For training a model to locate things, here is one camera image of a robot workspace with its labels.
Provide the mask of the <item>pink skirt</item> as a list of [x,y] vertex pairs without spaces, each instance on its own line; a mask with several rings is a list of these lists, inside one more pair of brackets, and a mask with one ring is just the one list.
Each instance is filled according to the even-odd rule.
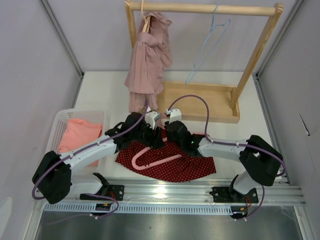
[[130,112],[139,112],[148,106],[158,108],[157,96],[163,91],[163,74],[171,66],[169,26],[172,21],[161,12],[150,11],[149,32],[143,32],[142,21],[137,40],[132,49],[130,67],[124,85],[129,90]]

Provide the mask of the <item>pink plastic hanger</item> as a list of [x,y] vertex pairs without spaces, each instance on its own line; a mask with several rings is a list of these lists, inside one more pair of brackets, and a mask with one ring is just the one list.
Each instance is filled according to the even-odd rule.
[[[184,155],[182,154],[182,150],[180,150],[177,146],[170,145],[167,142],[167,137],[162,139],[164,146],[158,149],[152,149],[150,147],[145,147],[137,154],[135,154],[131,160],[132,167],[137,171],[143,171],[155,166],[159,166],[161,164],[182,158]],[[145,159],[150,160],[152,157],[155,157],[153,162],[148,162],[145,165],[138,165],[137,160],[145,155]]]

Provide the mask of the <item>beige plastic hanger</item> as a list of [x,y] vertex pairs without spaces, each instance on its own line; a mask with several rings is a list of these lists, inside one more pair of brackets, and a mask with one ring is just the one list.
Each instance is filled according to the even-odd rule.
[[151,25],[151,16],[146,16],[145,15],[145,13],[144,13],[144,3],[145,3],[145,0],[142,0],[141,1],[141,6],[140,6],[141,16],[142,16],[142,19],[144,21],[142,32],[143,33],[149,33],[150,32],[150,25]]

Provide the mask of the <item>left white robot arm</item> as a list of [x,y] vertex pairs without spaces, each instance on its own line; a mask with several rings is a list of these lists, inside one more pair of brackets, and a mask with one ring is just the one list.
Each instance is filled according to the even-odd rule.
[[62,201],[70,192],[75,173],[96,160],[115,155],[132,142],[162,147],[161,128],[157,125],[160,117],[156,111],[132,112],[125,121],[80,148],[61,154],[53,150],[47,152],[32,177],[32,198],[45,199],[50,204]]

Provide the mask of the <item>red polka dot cloth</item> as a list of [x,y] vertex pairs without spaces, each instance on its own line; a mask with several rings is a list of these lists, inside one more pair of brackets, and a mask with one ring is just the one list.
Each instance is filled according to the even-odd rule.
[[[162,132],[162,138],[167,138],[167,134],[164,131]],[[173,145],[173,147],[178,147],[173,142],[167,141],[166,143]],[[132,158],[146,147],[139,142],[132,142],[128,148],[119,152],[115,162],[139,175],[175,183],[188,182],[217,173],[213,157],[191,157],[184,152],[182,152],[183,157],[181,158],[145,170],[135,170],[132,167]],[[136,161],[139,166],[156,160],[155,157],[147,160],[144,158],[145,156],[144,154]]]

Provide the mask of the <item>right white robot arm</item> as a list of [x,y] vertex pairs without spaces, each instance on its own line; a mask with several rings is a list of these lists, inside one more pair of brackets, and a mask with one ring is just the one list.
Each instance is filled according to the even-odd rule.
[[223,141],[188,131],[181,121],[165,126],[167,140],[190,157],[222,158],[241,163],[245,169],[228,187],[213,187],[210,194],[218,203],[243,203],[257,186],[271,187],[284,168],[282,155],[258,135],[247,140]]

